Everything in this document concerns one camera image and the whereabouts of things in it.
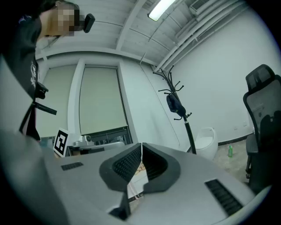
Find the air vent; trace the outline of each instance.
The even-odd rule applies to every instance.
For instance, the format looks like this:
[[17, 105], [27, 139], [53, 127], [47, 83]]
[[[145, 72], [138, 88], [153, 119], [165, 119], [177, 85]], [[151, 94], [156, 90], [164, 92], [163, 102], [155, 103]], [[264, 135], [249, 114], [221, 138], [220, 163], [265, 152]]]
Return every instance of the air vent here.
[[242, 209], [243, 206], [217, 179], [208, 181], [205, 184], [228, 216]]
[[147, 0], [144, 5], [143, 5], [143, 8], [148, 10], [148, 11], [151, 11], [152, 10], [152, 6], [154, 5], [156, 0]]
[[74, 169], [76, 167], [80, 167], [82, 165], [83, 165], [83, 163], [77, 162], [77, 163], [71, 163], [71, 164], [62, 165], [61, 168], [62, 168], [63, 171], [67, 171], [67, 170]]
[[210, 5], [214, 4], [217, 0], [197, 0], [190, 7], [190, 11], [195, 16], [198, 16], [205, 9], [207, 9]]

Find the cable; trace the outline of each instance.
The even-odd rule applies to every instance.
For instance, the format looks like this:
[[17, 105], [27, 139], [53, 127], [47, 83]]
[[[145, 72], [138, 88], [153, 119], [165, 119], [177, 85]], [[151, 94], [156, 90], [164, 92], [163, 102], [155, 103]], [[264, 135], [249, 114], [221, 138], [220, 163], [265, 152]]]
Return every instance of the cable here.
[[171, 127], [172, 127], [172, 129], [173, 129], [173, 131], [174, 131], [174, 133], [175, 133], [175, 136], [176, 136], [177, 141], [179, 142], [179, 146], [180, 146], [180, 141], [179, 141], [179, 138], [177, 137], [177, 134], [176, 134], [176, 132], [175, 132], [175, 129], [174, 129], [174, 127], [172, 126], [172, 123], [171, 123], [171, 121], [170, 121], [170, 119], [169, 119], [169, 117], [168, 117], [168, 115], [167, 115], [167, 113], [166, 113], [166, 110], [164, 109], [164, 106], [162, 105], [162, 103], [161, 103], [161, 101], [160, 101], [159, 96], [157, 95], [157, 92], [155, 91], [155, 89], [154, 89], [154, 87], [153, 87], [153, 85], [152, 85], [151, 81], [149, 80], [149, 78], [148, 78], [148, 76], [147, 76], [146, 72], [144, 71], [144, 69], [142, 68], [142, 66], [141, 66], [141, 65], [140, 65], [140, 67], [141, 67], [142, 71], [144, 72], [144, 74], [146, 75], [146, 77], [147, 77], [147, 79], [148, 79], [148, 81], [149, 81], [150, 85], [152, 86], [152, 88], [153, 88], [153, 90], [154, 90], [154, 92], [155, 92], [155, 94], [156, 94], [156, 96], [157, 96], [157, 98], [158, 98], [158, 100], [159, 100], [159, 102], [160, 102], [160, 104], [161, 104], [161, 106], [162, 106], [162, 108], [163, 108], [163, 110], [164, 110], [164, 112], [165, 112], [165, 114], [166, 114], [167, 118], [168, 118], [168, 121], [169, 121], [169, 122], [170, 122], [170, 124], [171, 124]]

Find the office chair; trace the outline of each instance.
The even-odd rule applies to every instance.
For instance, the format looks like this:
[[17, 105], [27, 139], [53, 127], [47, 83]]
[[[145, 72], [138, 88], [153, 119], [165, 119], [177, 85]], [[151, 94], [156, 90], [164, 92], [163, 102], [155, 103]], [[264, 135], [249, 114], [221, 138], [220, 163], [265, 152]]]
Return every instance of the office chair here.
[[246, 76], [248, 92], [244, 104], [255, 132], [247, 137], [246, 177], [250, 188], [258, 193], [271, 185], [281, 144], [281, 77], [263, 64]]

